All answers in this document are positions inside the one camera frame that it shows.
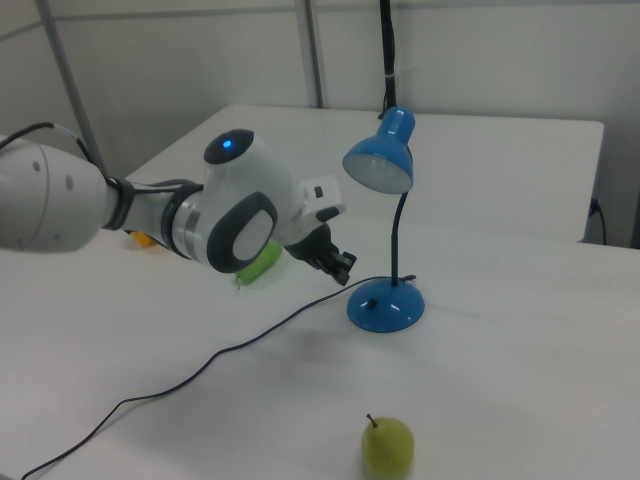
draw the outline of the white wall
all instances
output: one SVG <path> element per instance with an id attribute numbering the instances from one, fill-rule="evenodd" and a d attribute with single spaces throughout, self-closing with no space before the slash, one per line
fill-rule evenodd
<path id="1" fill-rule="evenodd" d="M 0 132 L 42 121 L 79 131 L 35 4 L 0 0 Z M 81 155 L 75 143 L 51 131 L 29 138 Z"/>
<path id="2" fill-rule="evenodd" d="M 130 173 L 230 103 L 316 106 L 305 2 L 49 0 L 110 173 Z M 640 189 L 638 1 L 392 4 L 400 102 L 418 112 L 605 124 L 594 194 L 609 242 L 628 246 Z M 378 110 L 378 1 L 311 5 L 325 106 Z M 0 0 L 5 133 L 45 119 L 79 130 L 39 22 L 32 0 Z M 75 152 L 66 139 L 35 138 Z M 587 240 L 600 241 L 596 217 Z"/>
<path id="3" fill-rule="evenodd" d="M 293 0 L 50 4 L 110 174 L 225 105 L 314 106 Z"/>
<path id="4" fill-rule="evenodd" d="M 595 195 L 609 243 L 628 246 L 640 187 L 640 5 L 434 4 L 447 2 L 403 2 L 393 12 L 398 101 L 425 113 L 603 122 Z M 380 109 L 377 2 L 318 0 L 318 11 L 328 106 Z M 600 241 L 595 218 L 587 239 Z"/>

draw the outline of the green object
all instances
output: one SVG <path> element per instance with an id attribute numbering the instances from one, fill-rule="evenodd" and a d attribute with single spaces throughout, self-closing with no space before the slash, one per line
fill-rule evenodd
<path id="1" fill-rule="evenodd" d="M 269 241 L 267 246 L 262 249 L 258 258 L 256 258 L 248 267 L 243 268 L 236 273 L 236 280 L 243 285 L 253 282 L 256 278 L 267 271 L 271 265 L 276 263 L 278 257 L 282 253 L 282 246 L 275 242 Z"/>
<path id="2" fill-rule="evenodd" d="M 395 418 L 371 418 L 362 434 L 361 450 L 367 468 L 380 478 L 397 478 L 409 471 L 413 460 L 413 434 Z"/>

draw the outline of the lamp shade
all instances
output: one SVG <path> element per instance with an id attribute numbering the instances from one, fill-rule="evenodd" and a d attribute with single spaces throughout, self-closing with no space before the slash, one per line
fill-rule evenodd
<path id="1" fill-rule="evenodd" d="M 413 186 L 413 159 L 408 143 L 416 120 L 410 110 L 387 110 L 373 137 L 356 144 L 342 166 L 358 183 L 381 193 L 405 193 Z"/>

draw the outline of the pear stem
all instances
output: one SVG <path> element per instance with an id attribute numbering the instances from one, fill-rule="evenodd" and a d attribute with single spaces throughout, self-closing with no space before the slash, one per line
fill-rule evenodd
<path id="1" fill-rule="evenodd" d="M 377 424 L 377 423 L 376 423 L 376 421 L 371 417 L 371 414 L 370 414 L 370 413 L 367 413 L 367 418 L 368 418 L 369 420 L 371 420 L 371 423 L 373 423 L 373 428 L 377 428 L 377 427 L 378 427 L 378 424 Z"/>

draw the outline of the yellow object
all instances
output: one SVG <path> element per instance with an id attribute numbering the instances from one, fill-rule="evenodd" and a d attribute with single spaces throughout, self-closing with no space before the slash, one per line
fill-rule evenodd
<path id="1" fill-rule="evenodd" d="M 131 232 L 131 236 L 142 248 L 150 247 L 151 245 L 155 245 L 156 243 L 153 238 L 151 238 L 149 235 L 145 235 L 142 232 Z"/>
<path id="2" fill-rule="evenodd" d="M 372 418 L 362 434 L 362 457 L 379 478 L 398 478 L 409 471 L 413 460 L 413 434 L 395 418 Z"/>

